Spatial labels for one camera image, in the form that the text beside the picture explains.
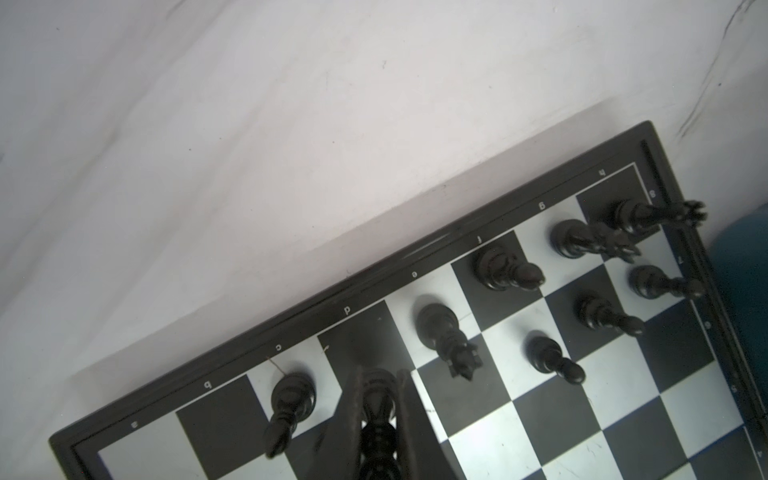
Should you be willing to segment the black chess queen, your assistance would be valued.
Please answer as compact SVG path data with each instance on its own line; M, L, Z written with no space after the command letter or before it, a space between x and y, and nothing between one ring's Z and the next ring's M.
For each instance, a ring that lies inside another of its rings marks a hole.
M397 431L391 424L395 413L394 375L384 369L365 373L363 382L363 417L360 448L360 479L400 479L395 457Z

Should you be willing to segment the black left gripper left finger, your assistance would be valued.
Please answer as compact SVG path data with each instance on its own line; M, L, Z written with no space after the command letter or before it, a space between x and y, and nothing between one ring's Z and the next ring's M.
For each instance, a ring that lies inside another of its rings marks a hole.
M352 370L311 466L312 479L357 479L363 414L363 368Z

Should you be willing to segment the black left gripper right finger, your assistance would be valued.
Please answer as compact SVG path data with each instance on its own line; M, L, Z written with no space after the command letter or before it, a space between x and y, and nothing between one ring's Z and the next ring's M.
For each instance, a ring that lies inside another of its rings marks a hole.
M403 479L457 479L449 464L409 371L395 380L397 460Z

